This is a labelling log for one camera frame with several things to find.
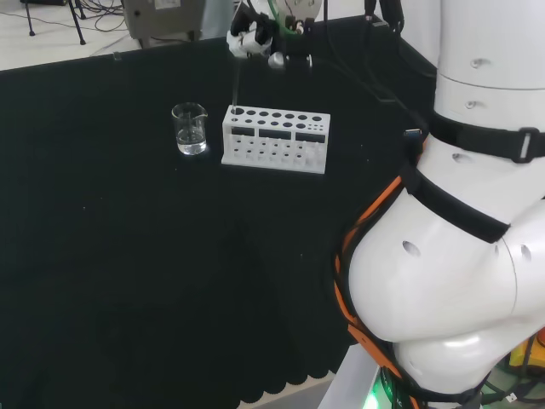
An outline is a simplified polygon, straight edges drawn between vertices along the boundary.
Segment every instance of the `water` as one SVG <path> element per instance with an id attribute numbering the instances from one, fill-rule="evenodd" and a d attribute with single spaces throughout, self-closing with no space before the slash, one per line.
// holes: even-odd
<path id="1" fill-rule="evenodd" d="M 184 155 L 197 155 L 206 149 L 204 133 L 197 130 L 181 130 L 176 137 L 178 149 Z"/>

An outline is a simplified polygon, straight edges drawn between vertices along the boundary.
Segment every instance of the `glass beaker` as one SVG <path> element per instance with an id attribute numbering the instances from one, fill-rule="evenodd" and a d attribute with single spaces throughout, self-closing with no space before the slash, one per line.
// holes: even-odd
<path id="1" fill-rule="evenodd" d="M 176 142 L 184 155 L 197 155 L 206 149 L 204 123 L 207 117 L 206 110 L 194 102 L 172 108 Z"/>

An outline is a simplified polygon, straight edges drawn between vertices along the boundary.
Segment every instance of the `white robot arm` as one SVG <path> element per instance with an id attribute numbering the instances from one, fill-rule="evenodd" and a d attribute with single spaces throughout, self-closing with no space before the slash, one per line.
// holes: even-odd
<path id="1" fill-rule="evenodd" d="M 268 58 L 272 68 L 283 68 L 286 40 L 305 37 L 322 0 L 243 0 L 235 12 L 227 44 L 239 59 Z"/>
<path id="2" fill-rule="evenodd" d="M 406 374 L 453 395 L 545 326 L 545 2 L 441 5 L 426 149 L 355 245 L 347 285 Z"/>

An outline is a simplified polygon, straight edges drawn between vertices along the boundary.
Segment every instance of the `black tablecloth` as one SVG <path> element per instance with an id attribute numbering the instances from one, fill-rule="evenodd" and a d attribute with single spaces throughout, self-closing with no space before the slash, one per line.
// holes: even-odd
<path id="1" fill-rule="evenodd" d="M 330 29 L 359 69 L 361 19 Z M 433 82 L 393 50 L 377 29 L 376 71 L 428 114 Z M 0 73 L 3 407 L 234 408 L 338 368 L 331 252 L 414 124 L 330 67 L 248 61 L 239 104 L 331 114 L 326 173 L 222 166 L 232 73 L 223 39 Z M 209 112 L 196 158 L 183 101 Z"/>

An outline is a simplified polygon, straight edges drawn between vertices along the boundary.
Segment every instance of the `white floor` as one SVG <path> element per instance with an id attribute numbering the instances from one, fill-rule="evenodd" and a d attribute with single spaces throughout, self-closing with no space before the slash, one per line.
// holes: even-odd
<path id="1" fill-rule="evenodd" d="M 74 27 L 67 5 L 60 7 L 29 4 L 29 7 L 31 17 Z M 80 20 L 80 26 L 88 28 L 82 30 L 87 44 L 80 45 L 76 28 L 46 24 L 38 20 L 32 20 L 36 36 L 30 37 L 25 6 L 19 0 L 0 0 L 0 12 L 24 17 L 0 14 L 0 70 L 140 48 L 138 42 L 130 37 L 124 23 L 119 31 L 98 32 L 94 30 L 96 19 Z M 93 16 L 87 10 L 85 14 L 88 17 Z M 121 16 L 108 15 L 99 21 L 98 27 L 108 30 L 122 21 Z"/>

